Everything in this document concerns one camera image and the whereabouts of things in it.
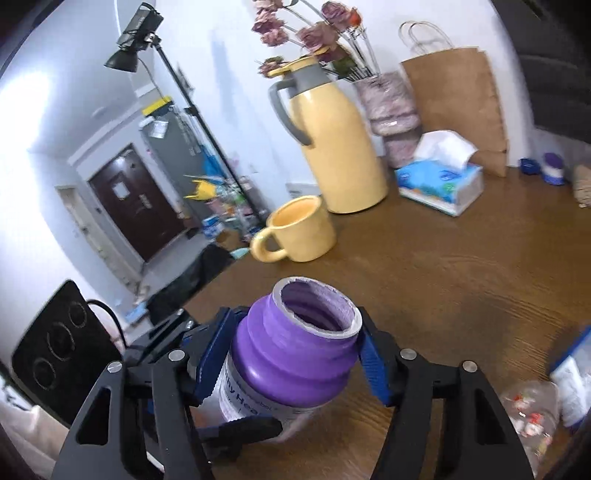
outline vase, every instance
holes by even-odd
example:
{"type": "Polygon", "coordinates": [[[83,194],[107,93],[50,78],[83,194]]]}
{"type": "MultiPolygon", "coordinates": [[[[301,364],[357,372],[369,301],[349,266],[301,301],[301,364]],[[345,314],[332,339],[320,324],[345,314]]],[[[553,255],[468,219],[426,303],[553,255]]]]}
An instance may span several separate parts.
{"type": "Polygon", "coordinates": [[[354,85],[372,132],[384,139],[388,165],[408,165],[421,138],[421,119],[402,76],[398,72],[383,73],[354,85]]]}

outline black cable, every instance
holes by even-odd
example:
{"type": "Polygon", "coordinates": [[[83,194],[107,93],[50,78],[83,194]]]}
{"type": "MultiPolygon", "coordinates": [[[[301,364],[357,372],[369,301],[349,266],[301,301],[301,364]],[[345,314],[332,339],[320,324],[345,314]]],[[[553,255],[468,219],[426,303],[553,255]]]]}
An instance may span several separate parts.
{"type": "Polygon", "coordinates": [[[158,85],[156,85],[156,82],[154,81],[154,77],[152,76],[152,72],[150,71],[150,69],[148,68],[148,66],[144,63],[144,61],[139,56],[138,56],[138,60],[142,63],[142,65],[146,69],[146,72],[148,72],[148,76],[150,77],[150,81],[156,87],[156,90],[158,90],[158,93],[160,94],[160,98],[162,100],[164,100],[164,95],[162,94],[162,90],[160,90],[158,88],[158,85]]]}
{"type": "Polygon", "coordinates": [[[97,307],[102,308],[105,312],[107,312],[109,314],[109,316],[113,319],[113,322],[115,322],[115,326],[117,327],[117,330],[119,330],[119,335],[121,335],[121,341],[123,342],[123,346],[125,347],[125,349],[127,349],[128,348],[127,340],[125,340],[125,335],[123,334],[123,328],[121,328],[121,324],[119,323],[119,320],[117,319],[117,316],[115,315],[115,312],[113,312],[113,310],[111,310],[108,305],[101,302],[100,300],[90,299],[90,300],[86,300],[86,303],[88,305],[96,305],[97,307]]]}

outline purple bottle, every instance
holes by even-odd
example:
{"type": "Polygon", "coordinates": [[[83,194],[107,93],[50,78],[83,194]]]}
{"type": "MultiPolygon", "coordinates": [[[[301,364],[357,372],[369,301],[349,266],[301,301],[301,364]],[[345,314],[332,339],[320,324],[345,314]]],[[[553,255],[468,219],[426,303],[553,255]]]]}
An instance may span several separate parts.
{"type": "Polygon", "coordinates": [[[305,277],[279,281],[241,321],[222,372],[226,419],[268,414],[294,433],[337,396],[357,361],[361,313],[335,288],[305,277]]]}

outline mug handle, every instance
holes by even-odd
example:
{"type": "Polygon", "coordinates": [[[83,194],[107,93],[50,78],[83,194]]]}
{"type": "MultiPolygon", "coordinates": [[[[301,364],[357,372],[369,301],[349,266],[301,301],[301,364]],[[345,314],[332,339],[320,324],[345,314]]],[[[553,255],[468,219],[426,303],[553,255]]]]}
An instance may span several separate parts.
{"type": "Polygon", "coordinates": [[[273,234],[271,228],[264,228],[260,232],[257,232],[254,238],[251,240],[251,252],[252,256],[259,262],[272,263],[278,262],[282,258],[287,257],[287,251],[282,248],[271,252],[266,249],[265,243],[267,239],[273,234]]]}

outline table surface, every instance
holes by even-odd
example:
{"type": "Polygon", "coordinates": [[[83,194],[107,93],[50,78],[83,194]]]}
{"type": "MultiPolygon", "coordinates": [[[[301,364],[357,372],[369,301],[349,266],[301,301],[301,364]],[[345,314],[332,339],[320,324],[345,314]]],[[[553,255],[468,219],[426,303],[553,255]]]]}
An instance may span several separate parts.
{"type": "MultiPolygon", "coordinates": [[[[545,378],[558,334],[591,316],[591,209],[578,207],[569,186],[511,169],[506,179],[487,176],[459,218],[393,190],[365,212],[333,219],[339,239],[325,256],[263,264],[247,255],[186,309],[207,321],[220,306],[252,304],[281,278],[316,278],[366,307],[401,348],[446,365],[474,360],[498,393],[545,378]]],[[[440,415],[436,401],[421,478],[433,477],[440,415]]],[[[391,416],[357,364],[344,392],[296,437],[247,446],[214,472],[218,480],[368,479],[391,416]]],[[[568,438],[559,429],[541,473],[568,438]]]]}

